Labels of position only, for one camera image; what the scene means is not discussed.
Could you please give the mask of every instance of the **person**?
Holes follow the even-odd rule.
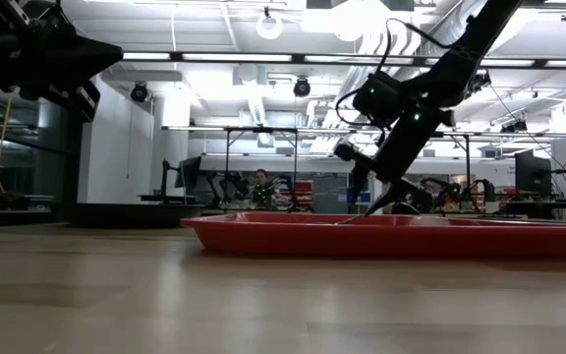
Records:
[[[251,187],[251,201],[255,207],[272,208],[272,197],[276,205],[286,205],[290,201],[267,178],[267,172],[260,168],[255,172],[255,184]]]

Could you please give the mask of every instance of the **blue object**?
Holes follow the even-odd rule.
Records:
[[[351,204],[352,202],[353,190],[349,189],[346,191],[346,203]],[[356,203],[370,203],[370,192],[361,192]]]

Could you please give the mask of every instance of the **plastic tray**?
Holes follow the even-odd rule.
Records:
[[[184,219],[210,250],[394,257],[566,257],[566,224],[433,216],[234,213]]]

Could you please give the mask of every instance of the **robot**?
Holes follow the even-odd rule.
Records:
[[[462,36],[443,46],[447,52],[427,73],[399,82],[382,72],[380,65],[354,91],[353,106],[373,125],[390,130],[374,156],[366,156],[348,143],[334,151],[346,161],[355,161],[353,201],[371,171],[379,181],[390,184],[367,215],[396,202],[402,195],[400,189],[412,185],[403,180],[403,175],[440,124],[455,125],[453,112],[448,108],[462,102],[485,82],[485,78],[477,77],[478,66],[522,2],[488,0],[476,17],[469,18]]]

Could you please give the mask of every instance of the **security camera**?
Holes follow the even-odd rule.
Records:
[[[135,88],[133,88],[133,90],[130,92],[130,98],[134,102],[139,102],[139,103],[148,102],[152,98],[152,95],[150,94],[150,91],[147,89],[147,83],[146,82],[135,83]]]
[[[296,97],[307,97],[311,92],[310,82],[307,78],[298,78],[294,85],[294,95]]]

